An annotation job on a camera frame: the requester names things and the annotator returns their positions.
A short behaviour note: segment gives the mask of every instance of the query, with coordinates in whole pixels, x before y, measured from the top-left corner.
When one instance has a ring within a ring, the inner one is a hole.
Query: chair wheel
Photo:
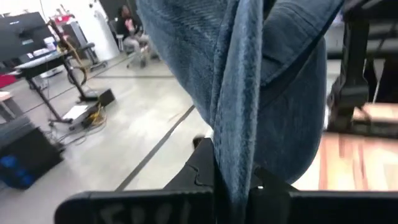
[[[204,140],[205,136],[196,136],[192,140],[193,148],[196,149],[199,146],[199,143]]]
[[[139,66],[141,68],[145,68],[147,66],[147,61],[146,60],[141,60]]]

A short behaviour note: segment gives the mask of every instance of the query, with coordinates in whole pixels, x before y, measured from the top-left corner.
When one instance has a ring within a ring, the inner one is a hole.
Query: red object
[[[0,88],[4,88],[10,84],[16,82],[17,79],[13,75],[1,75],[0,74]]]
[[[74,16],[73,15],[55,16],[53,19],[56,25],[60,25],[68,22],[71,18],[74,18]]]

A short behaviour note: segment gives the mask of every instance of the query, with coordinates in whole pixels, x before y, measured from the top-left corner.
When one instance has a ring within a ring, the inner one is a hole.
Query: black equipment
[[[353,119],[355,108],[362,108],[368,102],[369,87],[363,77],[365,60],[369,57],[366,53],[369,23],[395,22],[398,9],[397,1],[388,0],[349,0],[343,6],[345,20],[343,59],[341,73],[333,84],[328,96],[330,108],[328,132],[356,134],[361,136],[379,138],[398,138],[398,123],[375,121],[369,117],[366,119]],[[382,45],[384,39],[394,36],[395,23],[391,31],[384,33],[379,47],[370,55],[374,57],[379,53],[385,53]],[[372,39],[383,34],[373,35]]]
[[[38,12],[0,18],[0,62],[46,48],[44,39],[53,35],[38,24],[45,24]]]
[[[0,180],[15,189],[28,189],[62,161],[60,149],[25,116],[0,124]]]
[[[362,80],[368,41],[361,35],[367,36],[368,27],[362,19],[347,25],[342,79],[338,81],[345,86],[341,91],[335,85],[334,93],[338,98],[331,100],[335,102],[332,104],[333,128],[347,128],[353,108],[362,106],[367,100],[367,86],[358,80]],[[57,208],[55,224],[231,223],[226,207],[228,198],[224,194],[226,186],[213,150],[210,139],[202,140],[163,190],[74,195]],[[398,222],[398,192],[299,191],[261,167],[254,166],[252,170],[247,224]]]

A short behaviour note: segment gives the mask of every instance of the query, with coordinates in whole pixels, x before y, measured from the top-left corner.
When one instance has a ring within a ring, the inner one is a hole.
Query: black metal frame
[[[40,75],[42,73],[42,70],[48,70],[52,69],[54,67],[57,67],[59,65],[63,65],[65,67],[65,70],[67,71],[68,76],[72,80],[72,84],[74,84],[82,98],[86,97],[83,89],[81,88],[78,80],[75,78],[75,76],[72,73],[72,70],[67,63],[65,59],[66,55],[60,55],[59,58],[55,58],[53,60],[50,60],[48,62],[43,63],[42,65],[38,65],[34,68],[27,68],[22,70],[22,77],[26,79],[28,84],[37,92],[37,94],[40,96],[40,98],[43,100],[44,104],[49,108],[51,113],[54,115],[55,119],[50,119],[50,125],[52,123],[65,123],[65,124],[72,124],[73,120],[71,119],[63,119],[60,114],[55,110],[55,108],[52,106],[51,102],[47,97],[43,94],[43,91],[38,84],[36,84],[35,81],[33,81],[33,78]]]
[[[363,77],[367,58],[369,21],[396,21],[397,1],[383,0],[372,7],[371,2],[346,1],[343,6],[345,34],[341,73],[328,96],[330,108],[328,132],[361,136],[398,139],[398,123],[375,121],[364,114],[365,119],[353,119],[354,109],[368,102],[368,83]]]

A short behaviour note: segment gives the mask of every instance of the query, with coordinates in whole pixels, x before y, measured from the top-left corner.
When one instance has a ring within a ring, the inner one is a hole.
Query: seated person
[[[135,52],[140,52],[140,44],[148,44],[148,36],[139,31],[138,25],[133,21],[127,6],[120,7],[118,15],[116,32],[123,35],[124,46],[133,48]]]

